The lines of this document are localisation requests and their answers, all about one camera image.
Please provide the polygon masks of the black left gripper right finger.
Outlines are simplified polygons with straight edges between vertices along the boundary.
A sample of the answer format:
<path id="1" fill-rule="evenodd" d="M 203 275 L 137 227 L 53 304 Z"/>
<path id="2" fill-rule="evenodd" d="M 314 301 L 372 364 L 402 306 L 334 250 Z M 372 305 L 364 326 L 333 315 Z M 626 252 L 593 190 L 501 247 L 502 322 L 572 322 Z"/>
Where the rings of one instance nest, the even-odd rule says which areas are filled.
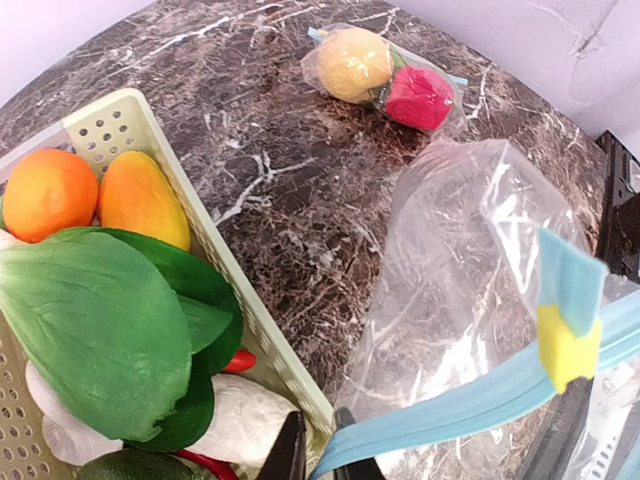
<path id="1" fill-rule="evenodd" d="M 578 379 L 549 404 L 519 469 L 523 480 L 561 479 L 581 437 L 593 381 Z"/>

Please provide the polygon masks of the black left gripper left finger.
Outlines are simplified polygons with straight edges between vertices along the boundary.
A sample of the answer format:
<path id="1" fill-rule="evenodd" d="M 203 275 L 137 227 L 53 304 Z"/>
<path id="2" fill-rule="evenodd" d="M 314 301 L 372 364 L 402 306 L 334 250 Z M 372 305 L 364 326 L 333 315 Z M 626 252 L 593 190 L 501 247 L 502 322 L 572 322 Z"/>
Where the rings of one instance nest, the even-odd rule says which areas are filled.
<path id="1" fill-rule="evenodd" d="M 306 423 L 300 411 L 290 412 L 283 423 L 257 480 L 306 478 Z"/>

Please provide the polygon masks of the spare clear zip bag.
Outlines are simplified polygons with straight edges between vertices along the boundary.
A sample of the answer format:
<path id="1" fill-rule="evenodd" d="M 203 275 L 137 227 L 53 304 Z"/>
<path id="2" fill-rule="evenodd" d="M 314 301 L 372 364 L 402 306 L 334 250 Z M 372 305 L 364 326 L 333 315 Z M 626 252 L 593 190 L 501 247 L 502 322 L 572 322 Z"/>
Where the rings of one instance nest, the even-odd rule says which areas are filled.
<path id="1" fill-rule="evenodd" d="M 550 402 L 639 365 L 639 286 L 505 140 L 438 141 L 399 178 L 383 266 L 316 479 L 520 479 Z M 639 399 L 605 479 L 639 475 Z"/>

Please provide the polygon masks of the red toy apple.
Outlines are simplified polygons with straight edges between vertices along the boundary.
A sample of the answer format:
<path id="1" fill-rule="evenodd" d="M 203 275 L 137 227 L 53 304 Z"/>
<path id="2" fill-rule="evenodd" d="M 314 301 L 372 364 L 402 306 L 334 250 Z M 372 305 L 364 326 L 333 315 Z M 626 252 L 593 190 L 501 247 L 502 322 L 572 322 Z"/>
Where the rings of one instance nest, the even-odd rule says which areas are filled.
<path id="1" fill-rule="evenodd" d="M 454 103 L 454 89 L 442 76 L 428 68 L 405 66 L 391 82 L 384 111 L 399 124 L 434 131 L 446 122 Z"/>

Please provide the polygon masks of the beige perforated plastic basket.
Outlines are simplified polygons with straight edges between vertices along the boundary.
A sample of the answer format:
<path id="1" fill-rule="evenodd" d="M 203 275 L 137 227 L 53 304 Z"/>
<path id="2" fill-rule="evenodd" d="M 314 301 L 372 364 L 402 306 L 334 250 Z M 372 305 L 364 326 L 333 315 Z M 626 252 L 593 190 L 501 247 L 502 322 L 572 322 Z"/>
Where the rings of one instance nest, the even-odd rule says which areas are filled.
<path id="1" fill-rule="evenodd" d="M 41 130 L 1 159 L 7 181 L 20 160 L 46 149 L 69 147 L 101 177 L 117 155 L 139 150 L 157 161 L 181 201 L 191 228 L 192 251 L 234 288 L 243 311 L 243 348 L 257 357 L 246 378 L 288 398 L 307 426 L 307 468 L 314 469 L 334 430 L 332 407 L 250 284 L 177 159 L 151 107 L 137 89 L 113 91 Z M 26 356 L 7 324 L 1 326 L 1 449 L 4 479 L 71 479 L 75 472 L 52 456 L 40 432 L 42 415 L 24 381 Z"/>

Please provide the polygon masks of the clear zip bag blue zipper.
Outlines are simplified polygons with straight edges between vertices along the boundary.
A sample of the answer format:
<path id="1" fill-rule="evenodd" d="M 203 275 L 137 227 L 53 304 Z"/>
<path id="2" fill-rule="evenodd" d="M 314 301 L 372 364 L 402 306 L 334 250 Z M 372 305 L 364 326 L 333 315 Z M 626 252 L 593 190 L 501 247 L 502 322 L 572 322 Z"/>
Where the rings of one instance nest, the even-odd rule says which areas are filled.
<path id="1" fill-rule="evenodd" d="M 314 47 L 301 60 L 304 81 L 337 100 L 372 107 L 418 131 L 462 129 L 467 81 L 349 24 L 309 28 Z"/>

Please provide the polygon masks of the yellow peach toy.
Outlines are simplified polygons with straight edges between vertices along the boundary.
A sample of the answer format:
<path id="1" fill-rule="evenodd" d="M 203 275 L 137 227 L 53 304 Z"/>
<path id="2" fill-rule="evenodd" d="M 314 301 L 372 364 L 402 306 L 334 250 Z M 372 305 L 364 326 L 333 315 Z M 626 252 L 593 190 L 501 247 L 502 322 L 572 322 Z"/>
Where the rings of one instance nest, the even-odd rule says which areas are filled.
<path id="1" fill-rule="evenodd" d="M 317 72 L 324 89 L 347 103 L 370 101 L 370 91 L 392 76 L 389 46 L 369 30 L 351 27 L 335 30 L 319 45 Z"/>

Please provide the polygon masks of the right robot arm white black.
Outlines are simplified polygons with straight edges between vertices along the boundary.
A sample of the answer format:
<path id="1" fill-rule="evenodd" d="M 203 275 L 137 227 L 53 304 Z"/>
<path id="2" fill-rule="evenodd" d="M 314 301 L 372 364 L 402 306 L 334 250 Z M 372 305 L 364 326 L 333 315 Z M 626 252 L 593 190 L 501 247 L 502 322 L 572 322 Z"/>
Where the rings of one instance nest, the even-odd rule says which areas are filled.
<path id="1" fill-rule="evenodd" d="M 639 365 L 623 363 L 598 373 L 593 381 L 578 479 L 605 479 L 622 440 L 624 427 L 639 399 Z"/>

